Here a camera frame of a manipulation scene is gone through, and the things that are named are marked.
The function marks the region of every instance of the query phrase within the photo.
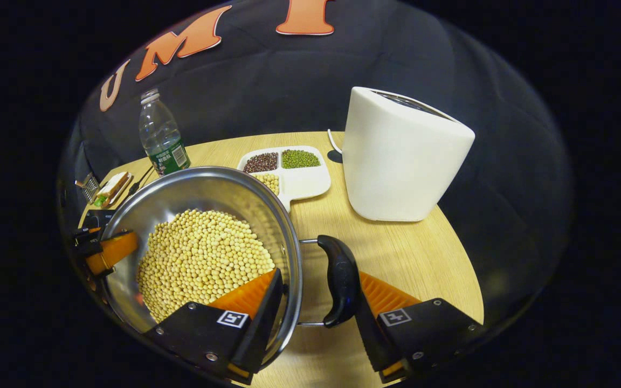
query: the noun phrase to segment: round wooden table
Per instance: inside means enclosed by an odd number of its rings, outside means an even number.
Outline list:
[[[343,132],[334,132],[342,146]],[[483,324],[483,299],[478,279],[459,238],[439,207],[419,223],[383,223],[358,216],[351,208],[342,165],[330,161],[331,145],[325,132],[276,133],[238,137],[186,148],[191,166],[223,165],[236,168],[251,151],[286,146],[312,146],[325,155],[332,179],[321,196],[291,202],[291,221],[298,237],[330,235],[344,241],[354,253],[361,271],[369,273],[420,300],[441,297]],[[107,174],[128,171],[134,182],[150,168],[147,157],[121,165]],[[157,179],[151,172],[144,182]],[[115,209],[126,190],[109,209]],[[96,206],[87,206],[84,215]],[[327,287],[327,258],[318,246],[301,245],[303,303],[300,321],[321,321],[332,300]],[[365,388],[383,386],[368,356],[355,320],[333,329],[297,327],[283,353],[254,375],[252,386],[325,386],[350,383]]]

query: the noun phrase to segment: pot handle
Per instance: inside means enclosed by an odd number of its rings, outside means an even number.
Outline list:
[[[332,295],[332,309],[322,322],[299,322],[298,325],[330,328],[351,319],[358,308],[361,292],[361,279],[351,250],[342,241],[327,235],[299,240],[299,243],[317,243],[327,253],[327,285]]]

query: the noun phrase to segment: plastic water bottle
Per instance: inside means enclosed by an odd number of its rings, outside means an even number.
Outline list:
[[[157,89],[143,93],[140,104],[140,140],[157,174],[162,177],[190,167],[177,122]]]

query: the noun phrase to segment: metal grater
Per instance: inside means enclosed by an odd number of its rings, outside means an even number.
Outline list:
[[[76,185],[83,191],[83,196],[86,197],[86,202],[89,204],[93,203],[94,196],[97,194],[97,190],[99,188],[99,184],[97,183],[97,179],[94,177],[93,173],[90,172],[82,183],[76,181]]]

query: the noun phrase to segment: black background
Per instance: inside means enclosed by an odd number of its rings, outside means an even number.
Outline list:
[[[91,89],[131,51],[215,3],[0,3],[0,382],[205,384],[94,306],[61,247],[52,177]],[[621,386],[621,5],[420,6],[492,47],[543,96],[574,163],[577,222],[526,314],[455,368],[407,386]]]

